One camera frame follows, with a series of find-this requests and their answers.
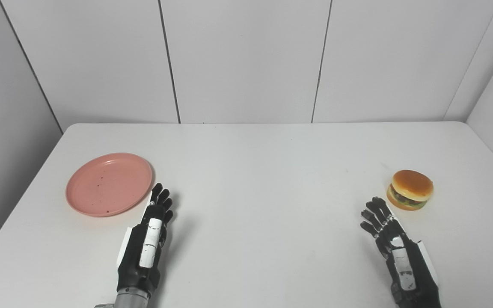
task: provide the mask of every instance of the toy hamburger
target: toy hamburger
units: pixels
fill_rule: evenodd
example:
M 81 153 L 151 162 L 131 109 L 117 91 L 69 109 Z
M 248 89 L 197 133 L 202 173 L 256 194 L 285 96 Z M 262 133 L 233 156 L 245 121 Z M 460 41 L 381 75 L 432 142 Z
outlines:
M 401 170 L 393 175 L 387 189 L 387 198 L 398 208 L 421 209 L 433 194 L 433 182 L 425 175 L 413 170 Z

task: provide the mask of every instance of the robotic hand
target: robotic hand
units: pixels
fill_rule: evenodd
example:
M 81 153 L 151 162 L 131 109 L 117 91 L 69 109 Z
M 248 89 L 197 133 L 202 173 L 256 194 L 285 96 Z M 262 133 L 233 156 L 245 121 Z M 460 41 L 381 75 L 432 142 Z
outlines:
M 421 241 L 413 242 L 385 201 L 374 197 L 361 215 L 360 226 L 376 240 L 393 283 L 391 293 L 400 308 L 440 308 L 433 265 Z
M 161 183 L 153 187 L 142 221 L 125 233 L 117 260 L 119 279 L 115 304 L 98 305 L 97 308 L 147 307 L 159 284 L 157 265 L 166 240 L 166 225 L 172 218 L 169 195 Z

